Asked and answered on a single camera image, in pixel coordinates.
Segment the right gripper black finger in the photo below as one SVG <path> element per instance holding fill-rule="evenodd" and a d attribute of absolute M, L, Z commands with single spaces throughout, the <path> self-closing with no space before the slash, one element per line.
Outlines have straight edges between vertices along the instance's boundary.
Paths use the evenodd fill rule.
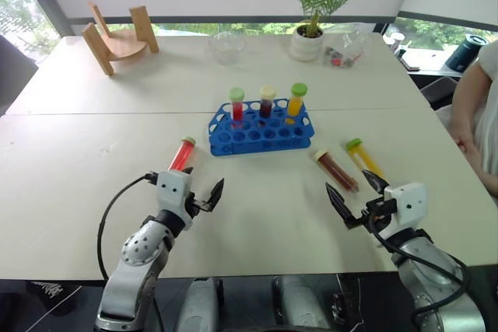
<path fill-rule="evenodd" d="M 345 226 L 348 229 L 356 227 L 356 218 L 346 206 L 343 196 L 329 183 L 325 183 L 325 188 L 331 205 L 338 212 Z"/>
<path fill-rule="evenodd" d="M 365 176 L 369 185 L 379 194 L 383 195 L 386 187 L 389 186 L 389 183 L 384 180 L 381 176 L 378 176 L 376 173 L 368 170 L 362 169 L 362 174 Z"/>

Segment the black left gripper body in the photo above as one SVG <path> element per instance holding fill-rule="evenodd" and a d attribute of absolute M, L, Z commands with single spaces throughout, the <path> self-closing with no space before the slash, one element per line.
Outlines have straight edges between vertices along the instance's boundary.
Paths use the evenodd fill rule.
<path fill-rule="evenodd" d="M 195 199 L 195 194 L 189 192 L 186 198 L 186 212 L 190 218 L 194 218 L 200 211 L 211 212 L 213 207 L 208 201 L 198 201 Z"/>

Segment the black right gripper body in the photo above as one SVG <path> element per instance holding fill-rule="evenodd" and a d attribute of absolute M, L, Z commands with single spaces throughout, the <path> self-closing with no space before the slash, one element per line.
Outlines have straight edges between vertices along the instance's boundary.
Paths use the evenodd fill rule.
<path fill-rule="evenodd" d="M 397 212 L 397 203 L 394 199 L 384 201 L 382 197 L 368 201 L 366 208 L 362 210 L 359 218 L 351 216 L 345 221 L 348 229 L 363 226 L 368 232 L 372 232 L 373 226 L 378 232 L 387 228 L 391 223 L 392 215 Z"/>

